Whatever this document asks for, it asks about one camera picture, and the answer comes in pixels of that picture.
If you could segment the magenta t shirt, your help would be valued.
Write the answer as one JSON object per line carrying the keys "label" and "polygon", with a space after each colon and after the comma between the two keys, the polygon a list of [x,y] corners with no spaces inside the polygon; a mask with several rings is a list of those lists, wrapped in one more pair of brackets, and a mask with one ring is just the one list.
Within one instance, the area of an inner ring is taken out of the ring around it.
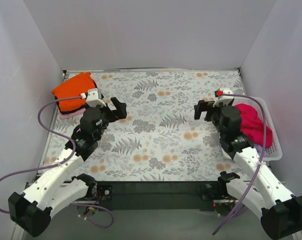
{"label": "magenta t shirt", "polygon": [[263,146],[264,123],[258,117],[255,108],[247,104],[237,104],[235,106],[240,111],[242,118],[241,131],[254,143]]}

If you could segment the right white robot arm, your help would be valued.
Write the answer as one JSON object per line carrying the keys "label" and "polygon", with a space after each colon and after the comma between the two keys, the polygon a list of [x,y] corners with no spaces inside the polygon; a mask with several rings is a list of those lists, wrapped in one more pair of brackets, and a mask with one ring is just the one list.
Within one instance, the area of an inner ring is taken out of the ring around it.
{"label": "right white robot arm", "polygon": [[218,195],[228,199],[238,199],[260,220],[265,233],[278,240],[302,230],[302,195],[295,196],[260,162],[258,153],[241,131],[240,111],[226,102],[200,100],[194,106],[194,118],[198,120],[202,112],[205,120],[212,122],[218,131],[222,151],[237,163],[250,177],[252,187],[246,185],[234,173],[219,177]]}

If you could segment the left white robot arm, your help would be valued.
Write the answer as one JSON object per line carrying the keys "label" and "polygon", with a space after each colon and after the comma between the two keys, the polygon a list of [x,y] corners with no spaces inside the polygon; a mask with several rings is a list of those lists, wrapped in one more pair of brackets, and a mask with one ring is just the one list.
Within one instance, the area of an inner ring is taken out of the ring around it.
{"label": "left white robot arm", "polygon": [[73,201],[96,196],[97,182],[87,174],[75,177],[65,187],[62,184],[95,151],[108,125],[126,118],[127,105],[115,97],[111,102],[114,110],[98,103],[86,108],[55,164],[22,193],[14,192],[9,197],[11,220],[31,236],[41,235],[53,216]]}

